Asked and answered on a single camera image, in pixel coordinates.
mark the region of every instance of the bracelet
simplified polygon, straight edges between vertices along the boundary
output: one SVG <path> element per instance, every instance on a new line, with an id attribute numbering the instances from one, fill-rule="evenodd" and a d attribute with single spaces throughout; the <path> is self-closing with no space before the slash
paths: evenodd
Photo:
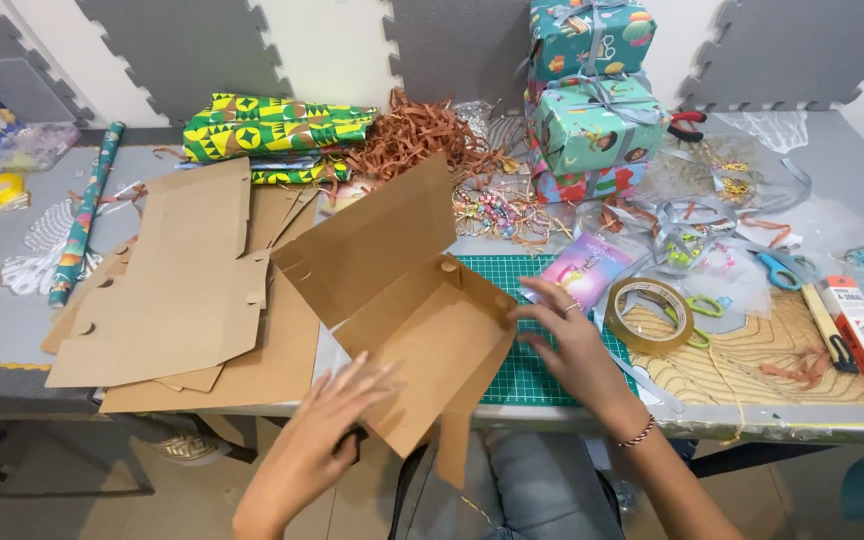
<path id="1" fill-rule="evenodd" d="M 624 443 L 618 443 L 619 448 L 629 448 L 631 446 L 636 446 L 637 444 L 641 443 L 645 439 L 645 437 L 649 435 L 649 432 L 651 432 L 655 426 L 656 426 L 656 417 L 652 416 L 650 414 L 649 415 L 649 424 L 645 426 L 645 429 L 642 429 L 642 433 L 640 433 L 638 436 L 636 436 L 633 439 L 625 441 Z"/>

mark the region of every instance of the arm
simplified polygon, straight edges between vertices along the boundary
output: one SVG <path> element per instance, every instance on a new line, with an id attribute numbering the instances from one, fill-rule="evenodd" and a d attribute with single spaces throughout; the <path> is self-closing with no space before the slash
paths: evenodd
<path id="1" fill-rule="evenodd" d="M 355 437 L 340 438 L 370 406 L 394 392 L 383 384 L 395 364 L 366 365 L 363 352 L 333 380 L 312 385 L 275 439 L 232 518 L 238 540 L 282 540 L 285 528 L 355 460 Z"/>
<path id="2" fill-rule="evenodd" d="M 567 310 L 573 300 L 555 283 L 530 277 L 521 281 L 542 300 L 521 305 L 510 316 L 537 320 L 555 336 L 558 350 L 534 334 L 518 339 L 534 348 L 562 387 L 599 419 L 612 439 L 625 442 L 639 436 L 649 423 L 649 411 L 629 390 L 595 325 L 579 309 Z M 742 537 L 657 428 L 622 452 L 641 477 L 669 538 Z"/>

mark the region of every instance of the pink card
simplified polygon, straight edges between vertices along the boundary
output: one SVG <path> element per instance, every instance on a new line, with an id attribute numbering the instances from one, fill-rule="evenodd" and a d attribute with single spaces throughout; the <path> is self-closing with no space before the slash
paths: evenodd
<path id="1" fill-rule="evenodd" d="M 582 313 L 588 314 L 609 284 L 632 263 L 632 258 L 616 246 L 583 233 L 540 277 L 565 289 L 579 303 Z M 522 288 L 521 292 L 533 303 L 539 300 L 532 289 Z"/>

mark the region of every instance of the tape roll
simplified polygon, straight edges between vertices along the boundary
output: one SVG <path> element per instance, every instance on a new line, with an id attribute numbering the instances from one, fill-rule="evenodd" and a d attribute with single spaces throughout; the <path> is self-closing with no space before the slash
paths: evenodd
<path id="1" fill-rule="evenodd" d="M 0 174 L 0 205 L 25 193 L 25 182 L 16 173 Z"/>
<path id="2" fill-rule="evenodd" d="M 618 301 L 630 292 L 648 297 L 675 311 L 678 315 L 675 331 L 666 337 L 653 337 L 642 335 L 625 324 Z M 605 323 L 631 350 L 650 355 L 662 355 L 682 347 L 692 337 L 695 329 L 695 318 L 686 304 L 686 299 L 665 283 L 648 277 L 626 277 L 611 287 L 608 291 Z"/>

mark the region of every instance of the wrapping paper roll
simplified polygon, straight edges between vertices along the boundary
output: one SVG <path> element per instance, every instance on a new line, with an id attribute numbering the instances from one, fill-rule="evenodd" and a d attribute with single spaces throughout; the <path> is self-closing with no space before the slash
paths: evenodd
<path id="1" fill-rule="evenodd" d="M 122 122 L 112 122 L 102 139 L 92 176 L 81 194 L 81 204 L 78 206 L 75 222 L 69 231 L 69 239 L 65 242 L 61 258 L 58 260 L 58 267 L 55 268 L 55 277 L 49 289 L 49 306 L 64 306 L 79 274 L 82 273 L 92 218 L 95 217 L 95 208 L 102 196 L 102 189 L 106 186 L 106 179 L 109 178 L 109 170 L 113 166 L 115 152 L 119 147 L 119 138 L 125 127 Z"/>

